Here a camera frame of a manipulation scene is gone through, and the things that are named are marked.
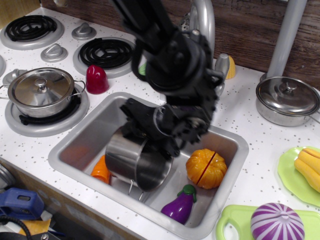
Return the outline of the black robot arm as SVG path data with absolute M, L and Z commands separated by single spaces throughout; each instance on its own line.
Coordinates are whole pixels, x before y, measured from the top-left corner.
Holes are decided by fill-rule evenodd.
M 141 81 L 165 95 L 149 107 L 128 99 L 124 137 L 146 139 L 165 158 L 177 157 L 183 143 L 197 143 L 208 131 L 223 85 L 229 57 L 214 60 L 215 15 L 209 0 L 191 5 L 189 28 L 174 25 L 159 0 L 115 0 L 124 28 L 136 38 L 131 69 Z

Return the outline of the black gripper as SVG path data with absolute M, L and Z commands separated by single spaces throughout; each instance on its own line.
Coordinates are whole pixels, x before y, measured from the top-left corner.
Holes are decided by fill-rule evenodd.
M 134 98 L 129 98 L 120 110 L 126 116 L 126 123 L 121 127 L 121 133 L 125 138 L 137 137 L 146 140 L 152 150 L 164 157 L 180 155 L 175 139 L 160 130 L 157 125 L 157 107 L 150 107 Z

